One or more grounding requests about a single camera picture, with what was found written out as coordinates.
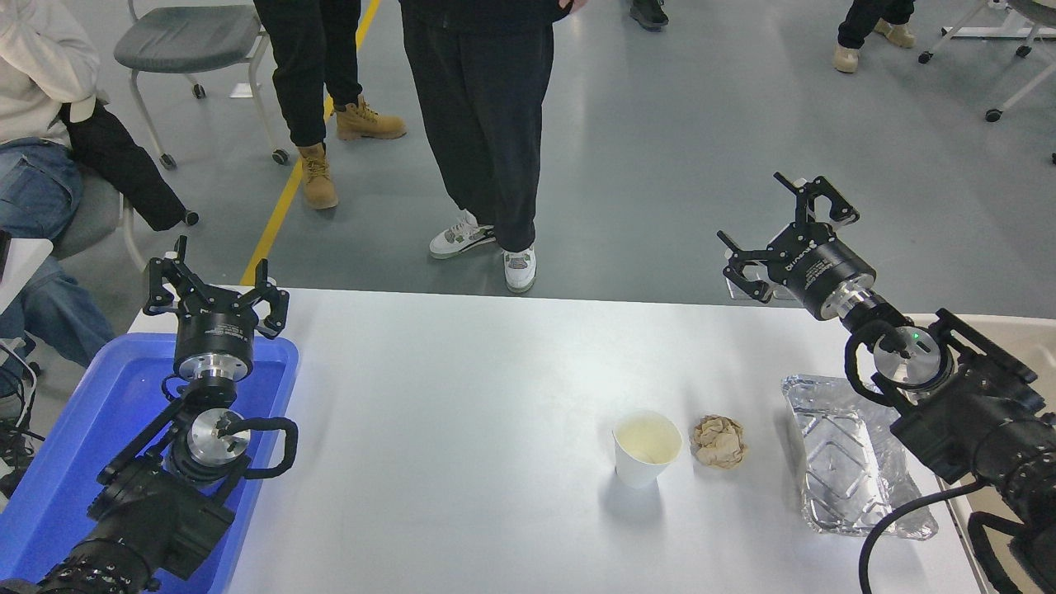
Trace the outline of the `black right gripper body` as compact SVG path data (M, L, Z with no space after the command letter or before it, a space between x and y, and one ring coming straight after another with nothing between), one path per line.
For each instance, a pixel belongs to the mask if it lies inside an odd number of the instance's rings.
M870 289L876 270L838 240L829 223L789 225L768 244L771 281L787 287L817 320L837 317L832 297L846 283Z

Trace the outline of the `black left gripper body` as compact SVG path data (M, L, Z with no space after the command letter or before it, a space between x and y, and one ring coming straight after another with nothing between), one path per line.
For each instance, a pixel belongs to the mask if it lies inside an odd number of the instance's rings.
M212 298L201 292L181 297L177 364L208 354L233 355L245 364L252 361L256 313L252 309L231 309L235 299L235 293L227 290L221 290Z

